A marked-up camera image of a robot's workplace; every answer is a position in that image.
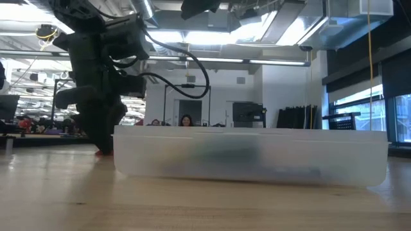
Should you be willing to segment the black perforated cart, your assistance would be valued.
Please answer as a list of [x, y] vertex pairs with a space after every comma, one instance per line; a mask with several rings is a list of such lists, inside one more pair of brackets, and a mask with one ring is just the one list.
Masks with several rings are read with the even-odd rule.
[[330, 130], [356, 130], [355, 117], [360, 115], [360, 112], [350, 112], [329, 116], [326, 115], [322, 117], [322, 119], [328, 121]]

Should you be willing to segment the black computer monitor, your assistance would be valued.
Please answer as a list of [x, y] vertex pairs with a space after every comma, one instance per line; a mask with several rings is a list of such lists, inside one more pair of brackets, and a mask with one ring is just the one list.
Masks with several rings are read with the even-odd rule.
[[12, 121], [17, 110], [19, 95], [0, 95], [0, 120]]

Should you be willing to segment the grey ceiling unit box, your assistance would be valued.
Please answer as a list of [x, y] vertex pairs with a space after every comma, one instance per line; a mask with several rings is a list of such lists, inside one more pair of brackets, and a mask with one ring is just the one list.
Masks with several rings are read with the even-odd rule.
[[212, 28], [226, 28], [229, 20], [229, 12], [227, 10], [217, 9], [217, 11], [208, 11], [207, 25]]

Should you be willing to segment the silver rectangular air duct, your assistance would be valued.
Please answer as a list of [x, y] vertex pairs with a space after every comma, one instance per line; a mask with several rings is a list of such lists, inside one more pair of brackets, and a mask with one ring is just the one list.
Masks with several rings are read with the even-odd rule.
[[326, 12], [298, 46], [342, 49], [394, 15], [393, 0], [325, 0]]

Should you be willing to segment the window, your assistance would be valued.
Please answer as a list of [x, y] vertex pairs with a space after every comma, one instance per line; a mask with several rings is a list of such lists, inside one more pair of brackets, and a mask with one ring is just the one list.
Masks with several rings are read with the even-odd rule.
[[411, 145], [411, 94], [385, 99], [383, 85], [330, 101], [331, 114], [359, 113], [357, 130], [387, 132], [389, 141]]

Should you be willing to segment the black equipment cabinet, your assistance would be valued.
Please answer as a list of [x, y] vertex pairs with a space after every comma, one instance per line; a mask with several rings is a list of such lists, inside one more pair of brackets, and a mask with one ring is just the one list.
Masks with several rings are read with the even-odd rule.
[[232, 121], [235, 128], [266, 128], [267, 109], [261, 103], [234, 102], [232, 104]]

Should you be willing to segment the long ceiling light bar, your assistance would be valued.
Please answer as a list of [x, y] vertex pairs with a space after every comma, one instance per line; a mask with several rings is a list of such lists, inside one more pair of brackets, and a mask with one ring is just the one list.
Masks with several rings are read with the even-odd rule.
[[[66, 52], [57, 51], [25, 51], [25, 50], [9, 50], [0, 49], [0, 57], [3, 58], [39, 58], [43, 60], [69, 60], [69, 54]], [[151, 56], [148, 60], [153, 61], [172, 61], [172, 62], [193, 62], [191, 57], [186, 56]], [[252, 65], [283, 65], [309, 67], [311, 62], [307, 61], [291, 61], [291, 60], [250, 60], [237, 58], [205, 58], [199, 57], [201, 62], [216, 62], [228, 64], [252, 64]]]

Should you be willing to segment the translucent plastic storage box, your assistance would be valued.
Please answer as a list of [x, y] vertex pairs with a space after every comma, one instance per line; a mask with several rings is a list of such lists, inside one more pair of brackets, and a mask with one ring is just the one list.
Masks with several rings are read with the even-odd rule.
[[[386, 177], [389, 143], [384, 132], [117, 126], [113, 135], [116, 169], [131, 176], [250, 182], [376, 186]], [[254, 144], [254, 164], [209, 163], [193, 158], [196, 148], [217, 142]], [[320, 176], [278, 176], [272, 166], [307, 166]]]

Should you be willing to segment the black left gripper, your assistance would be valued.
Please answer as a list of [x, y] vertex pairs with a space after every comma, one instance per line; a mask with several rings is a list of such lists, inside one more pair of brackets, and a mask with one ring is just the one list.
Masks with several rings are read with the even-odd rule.
[[[55, 96], [55, 106], [66, 109], [69, 105], [85, 107], [112, 107], [112, 130], [128, 112], [120, 96], [111, 85], [109, 68], [101, 57], [98, 34], [72, 33], [61, 35], [53, 42], [69, 53], [73, 80], [76, 87], [61, 90]], [[99, 150], [113, 150], [109, 122], [104, 110], [86, 110], [78, 115], [78, 125]]]

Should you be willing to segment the dark neighbouring table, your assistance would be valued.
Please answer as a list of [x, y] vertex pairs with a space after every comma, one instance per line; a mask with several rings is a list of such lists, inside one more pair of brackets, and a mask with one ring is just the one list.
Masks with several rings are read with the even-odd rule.
[[46, 146], [61, 146], [72, 144], [90, 144], [86, 137], [71, 137], [59, 135], [26, 135], [24, 137], [17, 134], [0, 135], [0, 155], [11, 155], [15, 148], [33, 148]]

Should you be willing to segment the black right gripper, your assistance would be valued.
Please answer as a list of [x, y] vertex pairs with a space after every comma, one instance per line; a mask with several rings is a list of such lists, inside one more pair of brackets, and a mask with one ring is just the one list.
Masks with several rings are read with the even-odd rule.
[[219, 9], [222, 0], [183, 0], [181, 17], [184, 20], [190, 19], [205, 11], [211, 10], [213, 13]]

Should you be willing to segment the silver round air duct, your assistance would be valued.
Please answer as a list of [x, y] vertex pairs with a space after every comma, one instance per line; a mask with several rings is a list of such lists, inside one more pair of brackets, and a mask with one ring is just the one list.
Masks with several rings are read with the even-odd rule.
[[154, 9], [151, 0], [129, 0], [132, 10], [143, 19], [151, 19]]

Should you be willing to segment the black folded panels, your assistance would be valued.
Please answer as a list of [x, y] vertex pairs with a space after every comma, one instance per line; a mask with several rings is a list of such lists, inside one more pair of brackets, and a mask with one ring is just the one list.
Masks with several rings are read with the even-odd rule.
[[319, 129], [317, 105], [280, 109], [276, 128]]

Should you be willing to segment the grey door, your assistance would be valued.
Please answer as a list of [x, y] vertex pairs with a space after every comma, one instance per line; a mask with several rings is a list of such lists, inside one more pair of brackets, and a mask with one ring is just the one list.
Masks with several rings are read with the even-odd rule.
[[202, 124], [202, 102], [197, 100], [180, 100], [179, 126], [182, 126], [184, 117], [189, 117], [193, 126], [200, 126]]

